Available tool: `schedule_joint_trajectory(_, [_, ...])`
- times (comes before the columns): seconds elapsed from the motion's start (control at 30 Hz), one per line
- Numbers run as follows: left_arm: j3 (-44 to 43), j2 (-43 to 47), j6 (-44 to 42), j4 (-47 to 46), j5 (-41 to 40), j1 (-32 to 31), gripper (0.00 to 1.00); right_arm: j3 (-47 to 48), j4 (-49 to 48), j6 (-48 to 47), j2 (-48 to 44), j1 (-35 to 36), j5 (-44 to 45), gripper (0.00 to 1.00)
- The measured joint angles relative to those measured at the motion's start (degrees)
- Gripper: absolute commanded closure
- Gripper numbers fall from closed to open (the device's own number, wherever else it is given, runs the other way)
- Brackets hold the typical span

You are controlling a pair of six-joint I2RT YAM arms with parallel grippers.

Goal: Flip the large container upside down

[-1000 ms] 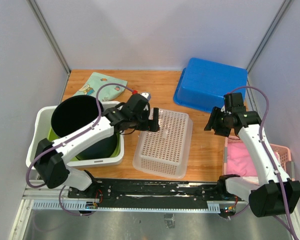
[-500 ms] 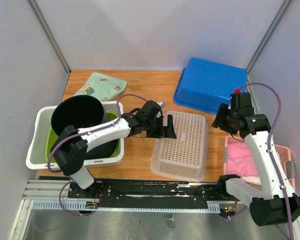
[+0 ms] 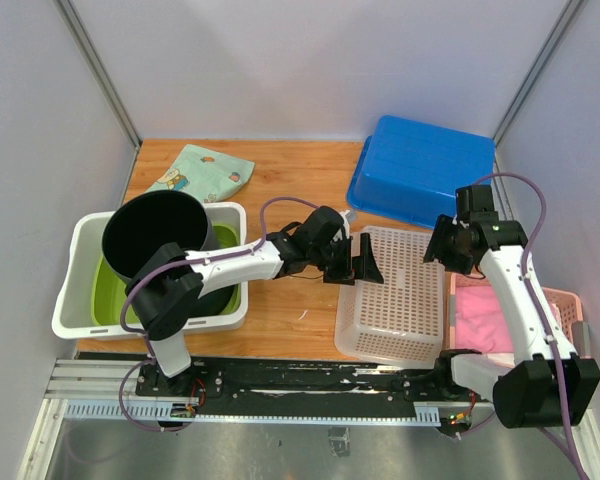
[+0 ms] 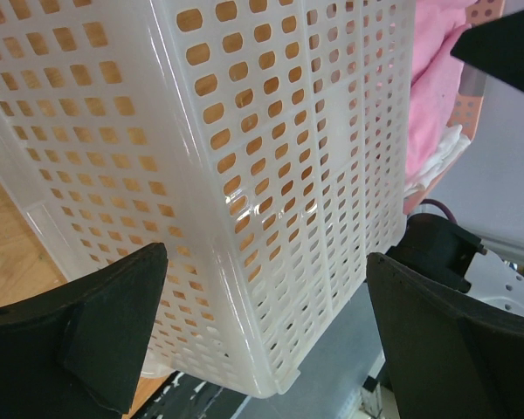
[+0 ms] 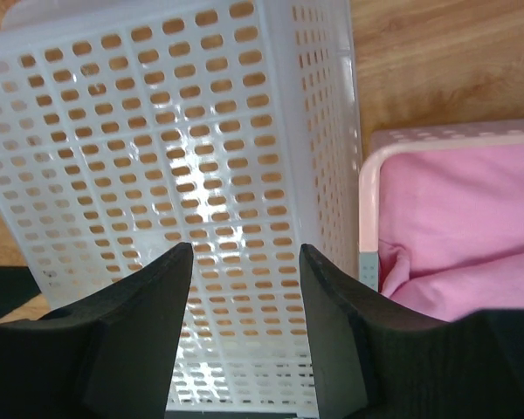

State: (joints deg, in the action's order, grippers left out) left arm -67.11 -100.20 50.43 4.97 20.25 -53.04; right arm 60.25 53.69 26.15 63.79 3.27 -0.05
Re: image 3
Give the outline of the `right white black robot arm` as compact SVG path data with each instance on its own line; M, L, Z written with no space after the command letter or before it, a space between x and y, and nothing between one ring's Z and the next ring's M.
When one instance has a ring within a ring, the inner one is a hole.
M500 219L490 186L457 189L456 214L438 217L424 260L460 275L481 270L506 321L514 365L500 365L474 349L446 350L433 387L446 400L475 392L493 404L507 428L575 426L600 382L600 369L579 355L553 316L528 245L519 222Z

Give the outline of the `white perforated plastic basket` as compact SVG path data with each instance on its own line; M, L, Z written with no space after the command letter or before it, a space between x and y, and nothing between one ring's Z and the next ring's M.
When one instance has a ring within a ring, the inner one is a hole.
M444 343L445 273L425 263L429 233L366 226L382 284L339 291L334 344L347 356L402 369L431 369Z

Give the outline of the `dark grey round bucket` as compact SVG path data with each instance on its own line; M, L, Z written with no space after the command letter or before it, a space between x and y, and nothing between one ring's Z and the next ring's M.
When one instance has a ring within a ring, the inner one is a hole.
M184 251L228 246L198 200L180 191L156 190L134 198L114 213L103 232L102 253L127 283L168 243Z

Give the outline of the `lime green plastic basin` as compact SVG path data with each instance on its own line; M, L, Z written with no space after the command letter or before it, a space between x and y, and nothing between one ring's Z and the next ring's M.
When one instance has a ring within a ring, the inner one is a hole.
M238 245L241 237L236 227L221 222L213 222L212 225L222 248ZM91 318L95 325L119 325L120 312L126 300L125 288L124 282L101 256L91 292ZM199 299L200 309L195 312L193 318L232 315L238 311L241 302L241 285L214 291L208 298Z

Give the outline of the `large blue plastic tub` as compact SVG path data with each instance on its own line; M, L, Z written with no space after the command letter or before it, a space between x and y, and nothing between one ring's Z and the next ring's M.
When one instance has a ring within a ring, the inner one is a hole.
M356 210L432 229L456 211L458 188L490 174L489 137L384 115L367 137L347 190Z

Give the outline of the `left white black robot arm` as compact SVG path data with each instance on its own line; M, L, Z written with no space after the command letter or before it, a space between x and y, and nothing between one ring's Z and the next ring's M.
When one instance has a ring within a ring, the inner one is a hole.
M124 322L132 309L140 320L161 386L175 396L193 386L183 329L203 296L245 282L294 276L308 266L318 269L325 283L382 284L368 234L360 236L359 253L352 253L349 216L321 206L303 222L238 247L186 252L176 243L161 246L128 283L120 315Z

